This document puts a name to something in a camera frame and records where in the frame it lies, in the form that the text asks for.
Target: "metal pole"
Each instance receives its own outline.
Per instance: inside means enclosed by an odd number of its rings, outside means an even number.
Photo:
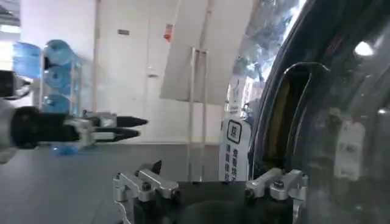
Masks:
[[[208,51],[203,51],[205,56],[205,71],[203,77],[203,115],[202,115],[202,145],[200,148],[200,181],[203,180],[205,175],[205,165],[204,165],[204,151],[206,148],[206,133],[207,133],[207,79],[208,79],[208,63],[209,63],[209,54]]]
[[[74,100],[74,79],[75,79],[75,67],[74,67],[74,58],[72,58],[71,60],[71,94],[69,96],[69,114],[73,114],[73,108],[74,108],[74,104],[75,104],[75,100]]]
[[[82,70],[80,67],[80,64],[76,64],[76,69],[77,69],[77,77],[76,77],[76,90],[77,90],[77,115],[82,116],[82,110],[81,110],[81,91],[83,87],[83,75],[82,75]]]
[[[187,179],[192,181],[192,162],[191,150],[193,143],[193,116],[194,116],[194,88],[195,88],[195,66],[196,66],[196,49],[191,50],[191,77],[189,79],[189,110],[188,110],[188,142],[187,142]]]
[[[38,108],[40,110],[42,110],[42,107],[43,107],[43,91],[44,91],[44,86],[43,86],[43,82],[44,82],[44,51],[42,51],[41,53],[41,60],[40,60],[40,67],[41,67],[41,78],[40,78],[40,82],[39,82],[39,105],[38,105]]]

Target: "black base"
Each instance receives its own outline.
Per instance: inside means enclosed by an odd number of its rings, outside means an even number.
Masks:
[[[245,182],[179,183],[180,199],[135,202],[134,224],[290,224],[293,200],[249,200]]]

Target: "ceiling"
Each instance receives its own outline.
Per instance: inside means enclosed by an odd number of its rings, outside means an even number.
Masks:
[[[20,0],[0,0],[0,24],[20,26]]]

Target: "white panel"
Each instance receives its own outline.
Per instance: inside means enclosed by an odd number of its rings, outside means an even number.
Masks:
[[[188,100],[191,47],[199,47],[208,0],[182,0],[166,67],[161,98]],[[253,0],[215,0],[207,26],[205,49],[210,52],[208,103],[223,105],[239,44],[249,22]],[[195,100],[200,102],[201,79]]]

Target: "white wall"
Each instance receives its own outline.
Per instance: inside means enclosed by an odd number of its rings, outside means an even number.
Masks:
[[[91,108],[92,62],[96,0],[21,0],[21,41],[43,47],[52,39],[65,40],[82,58],[82,105]]]

